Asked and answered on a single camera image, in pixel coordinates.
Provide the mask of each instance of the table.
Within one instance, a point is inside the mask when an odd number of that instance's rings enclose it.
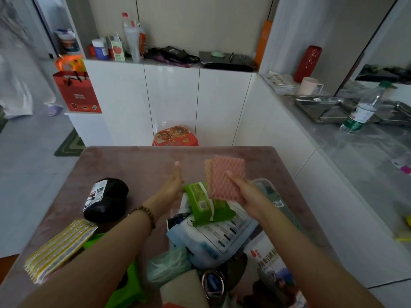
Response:
[[[301,196],[285,165],[273,147],[88,147],[85,149],[50,206],[33,237],[20,254],[0,287],[0,308],[16,307],[36,287],[23,269],[30,255],[49,241],[74,219],[83,216],[83,206],[93,184],[105,177],[115,177],[129,187],[127,213],[157,192],[174,168],[182,164],[186,184],[205,181],[204,160],[214,155],[245,160],[248,179],[266,178],[272,182],[311,239],[330,258],[338,260],[314,215]],[[140,278],[144,285],[147,261],[168,249],[165,219],[145,242],[137,256]],[[99,228],[107,231],[115,223]],[[150,300],[146,307],[160,307],[159,291],[147,286]]]

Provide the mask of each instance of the gray tile floor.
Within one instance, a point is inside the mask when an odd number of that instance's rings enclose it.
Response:
[[[54,156],[72,129],[66,115],[49,117],[34,102],[33,116],[0,134],[0,258],[23,250],[72,170],[77,157]]]

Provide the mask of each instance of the red gift bag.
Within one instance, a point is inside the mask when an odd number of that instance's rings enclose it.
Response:
[[[87,72],[60,71],[53,78],[70,111],[101,113]]]

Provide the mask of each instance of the metal tray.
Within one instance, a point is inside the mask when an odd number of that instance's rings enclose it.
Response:
[[[317,124],[342,124],[356,107],[351,100],[342,97],[298,96],[294,101]],[[378,121],[372,117],[368,123]]]
[[[411,126],[411,107],[400,101],[384,101],[374,114],[379,124]]]

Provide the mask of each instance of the green package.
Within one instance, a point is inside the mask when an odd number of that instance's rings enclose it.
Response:
[[[86,249],[89,248],[100,240],[103,235],[104,233],[95,234],[83,247]],[[140,280],[137,276],[136,261],[133,260],[124,274],[123,279],[118,284],[117,289],[111,295],[105,308],[125,308],[136,301],[145,303],[146,300],[146,295],[143,292],[143,288],[141,287]]]
[[[208,198],[207,184],[205,182],[187,185],[184,187],[184,190],[188,195],[190,206],[193,210],[194,227],[210,222],[226,221],[236,216],[236,212],[230,209],[227,201],[211,200]]]

